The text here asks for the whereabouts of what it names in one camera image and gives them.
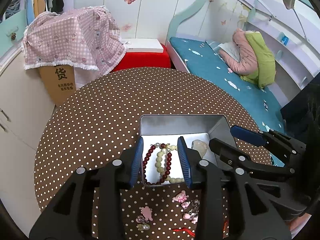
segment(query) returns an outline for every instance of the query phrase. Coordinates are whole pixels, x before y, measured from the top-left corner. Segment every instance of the round table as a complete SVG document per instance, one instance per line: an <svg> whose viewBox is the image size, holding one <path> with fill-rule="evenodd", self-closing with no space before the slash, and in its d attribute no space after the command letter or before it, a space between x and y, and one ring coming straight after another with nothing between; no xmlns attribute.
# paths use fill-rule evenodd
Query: round table
<svg viewBox="0 0 320 240"><path fill-rule="evenodd" d="M173 69L144 67L100 77L77 90L55 112L45 127L35 160L35 191L40 210L46 207L61 185L78 167L100 168L132 147L139 134L143 114L224 114L230 124L258 131L247 111L216 85ZM263 147L236 140L238 148L253 161L271 164ZM97 149L103 150L98 155ZM188 200L200 198L199 191L185 184L144 187L139 181L132 190L121 191L123 223L127 239L192 239L187 232L173 232L196 225L182 219L181 206L172 197L181 190ZM94 196L92 235L98 236L97 192ZM224 216L228 221L224 193ZM141 207L152 208L150 230L139 231L136 218Z"/></svg>

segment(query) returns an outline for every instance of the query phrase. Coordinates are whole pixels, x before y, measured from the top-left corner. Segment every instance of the green blanket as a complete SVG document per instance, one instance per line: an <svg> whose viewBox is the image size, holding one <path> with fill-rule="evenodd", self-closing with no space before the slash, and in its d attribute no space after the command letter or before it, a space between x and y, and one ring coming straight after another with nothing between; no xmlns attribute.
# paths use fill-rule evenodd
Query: green blanket
<svg viewBox="0 0 320 240"><path fill-rule="evenodd" d="M245 36L256 54L258 69L250 75L242 75L240 77L242 80L256 84L262 89L275 81L275 57L266 46L261 33L246 33Z"/></svg>

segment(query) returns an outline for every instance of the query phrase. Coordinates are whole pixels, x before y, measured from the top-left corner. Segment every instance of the teal bed sheet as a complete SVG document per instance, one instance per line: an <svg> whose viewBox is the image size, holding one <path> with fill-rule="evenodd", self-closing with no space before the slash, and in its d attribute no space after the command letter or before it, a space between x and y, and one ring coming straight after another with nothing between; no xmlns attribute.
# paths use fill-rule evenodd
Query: teal bed sheet
<svg viewBox="0 0 320 240"><path fill-rule="evenodd" d="M172 37L170 43L191 74L206 79L231 95L247 110L260 130L274 129L284 133L281 106L267 87L261 90L241 80L236 73L229 73L228 65L206 42ZM284 165L274 155L271 156L274 165Z"/></svg>

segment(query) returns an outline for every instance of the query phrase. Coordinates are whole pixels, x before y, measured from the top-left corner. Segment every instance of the pink checkered cloth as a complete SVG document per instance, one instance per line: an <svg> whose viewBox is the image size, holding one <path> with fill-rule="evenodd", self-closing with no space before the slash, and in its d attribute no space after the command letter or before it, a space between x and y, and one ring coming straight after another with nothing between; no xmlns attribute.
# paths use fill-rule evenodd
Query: pink checkered cloth
<svg viewBox="0 0 320 240"><path fill-rule="evenodd" d="M101 6L74 9L62 15L44 12L25 30L25 69L71 65L108 74L126 53L120 30Z"/></svg>

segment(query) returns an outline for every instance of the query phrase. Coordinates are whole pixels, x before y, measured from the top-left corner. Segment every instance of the red stool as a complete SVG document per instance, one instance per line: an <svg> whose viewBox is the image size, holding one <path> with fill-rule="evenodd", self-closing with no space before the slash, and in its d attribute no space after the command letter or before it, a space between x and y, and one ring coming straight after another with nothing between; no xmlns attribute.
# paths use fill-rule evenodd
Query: red stool
<svg viewBox="0 0 320 240"><path fill-rule="evenodd" d="M166 47L163 47L162 53L156 52L128 52L124 55L120 63L111 71L115 72L134 67L164 67L170 68L170 57Z"/></svg>

